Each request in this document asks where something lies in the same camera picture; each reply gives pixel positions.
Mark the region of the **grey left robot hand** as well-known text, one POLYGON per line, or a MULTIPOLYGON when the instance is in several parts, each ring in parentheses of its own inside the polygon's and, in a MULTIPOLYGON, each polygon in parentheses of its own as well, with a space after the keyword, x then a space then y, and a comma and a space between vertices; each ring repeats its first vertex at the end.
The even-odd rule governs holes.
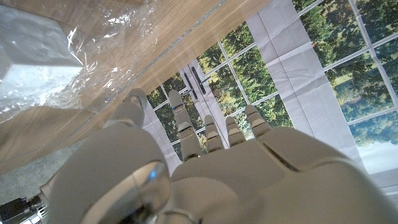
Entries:
POLYGON ((171 169, 143 129, 146 97, 130 92, 105 126, 57 172, 50 223, 396 223, 397 209, 344 154, 293 128, 245 112, 254 138, 226 120, 229 148, 211 116, 208 152, 177 91, 170 94, 183 162, 171 169))

